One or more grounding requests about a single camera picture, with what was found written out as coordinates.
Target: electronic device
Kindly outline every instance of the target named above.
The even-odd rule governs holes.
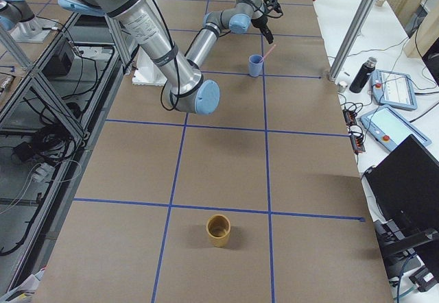
[[[439,230],[439,162],[409,135],[374,169],[365,172],[386,220],[393,220],[405,237]],[[439,240],[412,243],[432,275],[439,279]]]
[[[375,70],[370,76],[372,94],[379,104],[394,108],[418,108],[411,77],[406,73]]]
[[[410,134],[425,146],[431,143],[427,136],[390,106],[380,106],[362,115],[360,120],[366,131],[389,151],[394,150]]]
[[[43,69],[44,75],[47,77],[51,75],[66,75],[70,71],[74,58],[75,54],[69,42],[65,39],[62,43],[58,43],[54,54]]]

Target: pink straw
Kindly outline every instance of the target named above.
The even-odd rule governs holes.
[[[262,62],[265,60],[265,58],[266,58],[267,56],[269,56],[269,54],[273,51],[273,49],[275,48],[275,46],[276,46],[276,44],[274,44],[273,47],[270,48],[270,50],[269,50],[269,51],[263,56],[262,60],[260,60],[259,63],[262,63]]]

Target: monitor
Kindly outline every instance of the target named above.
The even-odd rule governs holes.
[[[429,228],[439,231],[439,162],[414,135],[365,176],[383,216],[406,237]],[[439,241],[414,250],[439,279]]]

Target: yellow cup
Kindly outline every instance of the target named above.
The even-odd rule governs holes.
[[[230,236],[230,221],[221,214],[213,215],[206,224],[209,240],[215,247],[224,247]]]

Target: power strip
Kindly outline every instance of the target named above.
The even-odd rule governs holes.
[[[355,133],[351,132],[352,126],[358,126],[357,120],[355,118],[355,113],[350,110],[343,110],[344,121],[349,129],[349,140],[351,141],[352,150],[355,154],[362,154],[366,152],[364,148],[363,140],[358,137]]]

